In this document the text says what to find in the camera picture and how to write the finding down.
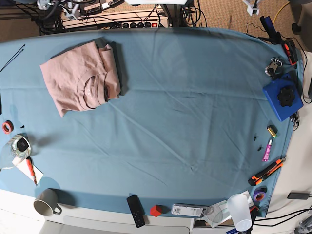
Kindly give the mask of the pinkish brown T-shirt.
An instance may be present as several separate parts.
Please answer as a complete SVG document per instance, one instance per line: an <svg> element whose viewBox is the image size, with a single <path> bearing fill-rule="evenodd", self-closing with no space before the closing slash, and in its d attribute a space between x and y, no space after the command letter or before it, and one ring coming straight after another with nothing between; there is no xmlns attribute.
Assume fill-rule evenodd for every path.
<svg viewBox="0 0 312 234"><path fill-rule="evenodd" d="M121 92L112 46L94 41L74 47L40 65L46 88L61 117L93 110Z"/></svg>

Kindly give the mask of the black power strip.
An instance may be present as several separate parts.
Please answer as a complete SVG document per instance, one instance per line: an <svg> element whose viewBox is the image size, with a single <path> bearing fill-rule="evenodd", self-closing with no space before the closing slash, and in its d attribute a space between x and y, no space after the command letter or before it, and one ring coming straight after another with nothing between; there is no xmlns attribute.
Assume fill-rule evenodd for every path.
<svg viewBox="0 0 312 234"><path fill-rule="evenodd" d="M167 19L160 20L148 20L148 21L126 21L121 22L117 28L159 28L159 27L168 27L169 23Z"/></svg>

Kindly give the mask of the red plastic cube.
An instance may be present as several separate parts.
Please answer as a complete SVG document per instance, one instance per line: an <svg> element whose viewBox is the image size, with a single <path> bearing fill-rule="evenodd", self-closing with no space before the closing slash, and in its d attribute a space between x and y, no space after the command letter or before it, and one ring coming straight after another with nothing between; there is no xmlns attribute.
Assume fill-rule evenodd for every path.
<svg viewBox="0 0 312 234"><path fill-rule="evenodd" d="M154 205L151 209L150 209L150 214L154 217L158 217L162 214L162 210L161 210L161 206L159 205Z"/></svg>

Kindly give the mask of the white barcode label box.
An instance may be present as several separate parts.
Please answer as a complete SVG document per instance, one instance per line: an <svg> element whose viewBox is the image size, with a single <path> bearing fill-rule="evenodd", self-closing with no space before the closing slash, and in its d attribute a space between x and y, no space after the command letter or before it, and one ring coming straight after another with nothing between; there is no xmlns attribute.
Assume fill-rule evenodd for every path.
<svg viewBox="0 0 312 234"><path fill-rule="evenodd" d="M203 217L207 206L175 203L172 205L171 214L180 216Z"/></svg>

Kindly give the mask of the purple glue tube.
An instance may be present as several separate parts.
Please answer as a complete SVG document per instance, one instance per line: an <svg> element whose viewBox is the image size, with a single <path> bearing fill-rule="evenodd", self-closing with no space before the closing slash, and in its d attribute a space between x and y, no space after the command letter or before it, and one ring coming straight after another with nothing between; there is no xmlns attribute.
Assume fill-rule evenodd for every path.
<svg viewBox="0 0 312 234"><path fill-rule="evenodd" d="M270 158L270 152L271 152L272 142L273 142L273 140L270 139L269 142L268 142L268 144L267 144L267 146L266 146L266 150L265 150L264 156L263 156L263 158L262 158L262 161L263 161L263 162L268 161L269 158Z"/></svg>

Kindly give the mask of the orange black utility knife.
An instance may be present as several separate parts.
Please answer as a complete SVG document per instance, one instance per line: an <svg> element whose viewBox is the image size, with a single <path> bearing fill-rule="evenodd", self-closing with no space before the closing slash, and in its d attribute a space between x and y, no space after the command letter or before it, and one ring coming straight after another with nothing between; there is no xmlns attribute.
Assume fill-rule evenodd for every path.
<svg viewBox="0 0 312 234"><path fill-rule="evenodd" d="M248 183L251 186L257 186L269 178L277 169L283 166L284 161L286 158L281 158L276 160L275 162L271 163L268 167L264 170L260 171L259 173L253 175L249 180Z"/></svg>

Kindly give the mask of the translucent plastic cup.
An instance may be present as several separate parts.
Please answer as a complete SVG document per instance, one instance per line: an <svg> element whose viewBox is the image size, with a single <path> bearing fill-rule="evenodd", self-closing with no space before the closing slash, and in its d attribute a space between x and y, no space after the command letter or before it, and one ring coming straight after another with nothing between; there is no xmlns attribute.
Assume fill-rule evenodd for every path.
<svg viewBox="0 0 312 234"><path fill-rule="evenodd" d="M229 213L238 232L245 232L252 226L248 199L244 194L235 194L227 200Z"/></svg>

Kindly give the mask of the blue plastic box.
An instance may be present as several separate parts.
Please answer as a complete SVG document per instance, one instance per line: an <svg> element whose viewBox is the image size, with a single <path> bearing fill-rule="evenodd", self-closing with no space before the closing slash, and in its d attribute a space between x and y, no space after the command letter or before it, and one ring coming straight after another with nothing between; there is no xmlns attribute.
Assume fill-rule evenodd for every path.
<svg viewBox="0 0 312 234"><path fill-rule="evenodd" d="M264 86L263 92L279 121L286 120L303 107L301 96L289 73Z"/></svg>

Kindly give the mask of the orange pen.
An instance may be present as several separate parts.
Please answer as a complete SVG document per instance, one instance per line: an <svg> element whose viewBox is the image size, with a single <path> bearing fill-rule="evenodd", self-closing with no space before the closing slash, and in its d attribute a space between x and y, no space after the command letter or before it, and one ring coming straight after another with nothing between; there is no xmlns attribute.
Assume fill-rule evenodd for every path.
<svg viewBox="0 0 312 234"><path fill-rule="evenodd" d="M32 163L31 157L27 157L26 158L26 163L27 163L27 166L29 168L29 171L30 171L30 174L31 174L31 178L32 178L33 182L35 183L35 185L37 186L36 175L35 175L35 171L34 171L34 167L33 167L33 163Z"/></svg>

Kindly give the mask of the grey ceramic mug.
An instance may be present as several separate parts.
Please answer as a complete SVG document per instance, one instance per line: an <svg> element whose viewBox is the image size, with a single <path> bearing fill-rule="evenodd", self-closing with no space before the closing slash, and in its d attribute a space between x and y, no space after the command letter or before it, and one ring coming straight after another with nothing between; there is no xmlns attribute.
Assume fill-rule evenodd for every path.
<svg viewBox="0 0 312 234"><path fill-rule="evenodd" d="M42 216L60 215L58 196L52 189L44 190L33 202L34 209Z"/></svg>

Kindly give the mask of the clear plastic bag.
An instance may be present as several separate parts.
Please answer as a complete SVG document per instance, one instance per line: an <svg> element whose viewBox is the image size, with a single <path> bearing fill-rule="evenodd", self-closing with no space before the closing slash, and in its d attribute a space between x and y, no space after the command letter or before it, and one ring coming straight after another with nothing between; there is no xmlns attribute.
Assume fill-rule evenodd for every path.
<svg viewBox="0 0 312 234"><path fill-rule="evenodd" d="M31 154L28 138L22 134L13 136L0 152L0 169L11 169L19 165Z"/></svg>

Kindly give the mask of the white paper note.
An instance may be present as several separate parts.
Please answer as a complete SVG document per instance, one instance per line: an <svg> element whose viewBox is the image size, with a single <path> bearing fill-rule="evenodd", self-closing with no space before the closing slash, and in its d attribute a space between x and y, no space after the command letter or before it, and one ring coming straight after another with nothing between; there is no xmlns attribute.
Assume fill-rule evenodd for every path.
<svg viewBox="0 0 312 234"><path fill-rule="evenodd" d="M34 164L33 164L33 167L34 167L37 185L38 185L40 180L43 177L43 173ZM28 168L27 163L26 163L26 159L23 160L20 164L18 164L17 168L32 180L29 168Z"/></svg>

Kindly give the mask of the blue black clamp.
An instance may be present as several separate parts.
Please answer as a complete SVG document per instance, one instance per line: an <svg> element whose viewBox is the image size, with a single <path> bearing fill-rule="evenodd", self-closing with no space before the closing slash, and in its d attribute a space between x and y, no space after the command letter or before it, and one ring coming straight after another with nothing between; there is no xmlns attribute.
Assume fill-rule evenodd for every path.
<svg viewBox="0 0 312 234"><path fill-rule="evenodd" d="M265 32L268 34L268 38L258 37L259 39L270 42L271 44L281 44L282 37L280 32L275 30L275 27L273 25L273 22L270 18L270 16L260 17L260 22L262 23L262 26L264 27Z"/></svg>

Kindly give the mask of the red tape roll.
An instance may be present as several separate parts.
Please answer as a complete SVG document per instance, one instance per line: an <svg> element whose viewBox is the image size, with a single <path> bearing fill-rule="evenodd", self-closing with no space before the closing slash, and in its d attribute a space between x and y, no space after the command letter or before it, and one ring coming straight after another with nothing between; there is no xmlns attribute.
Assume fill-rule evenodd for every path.
<svg viewBox="0 0 312 234"><path fill-rule="evenodd" d="M11 133L14 129L12 122L9 120L3 122L1 127L2 127L2 130L5 134Z"/></svg>

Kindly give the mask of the orange black hand tool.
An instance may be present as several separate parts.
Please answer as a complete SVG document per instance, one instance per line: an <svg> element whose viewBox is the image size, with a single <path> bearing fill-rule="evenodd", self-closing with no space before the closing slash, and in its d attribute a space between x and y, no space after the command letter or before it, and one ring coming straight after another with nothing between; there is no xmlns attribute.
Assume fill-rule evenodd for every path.
<svg viewBox="0 0 312 234"><path fill-rule="evenodd" d="M290 65L297 68L298 57L295 43L291 39L287 39L283 41L282 46L288 57Z"/></svg>

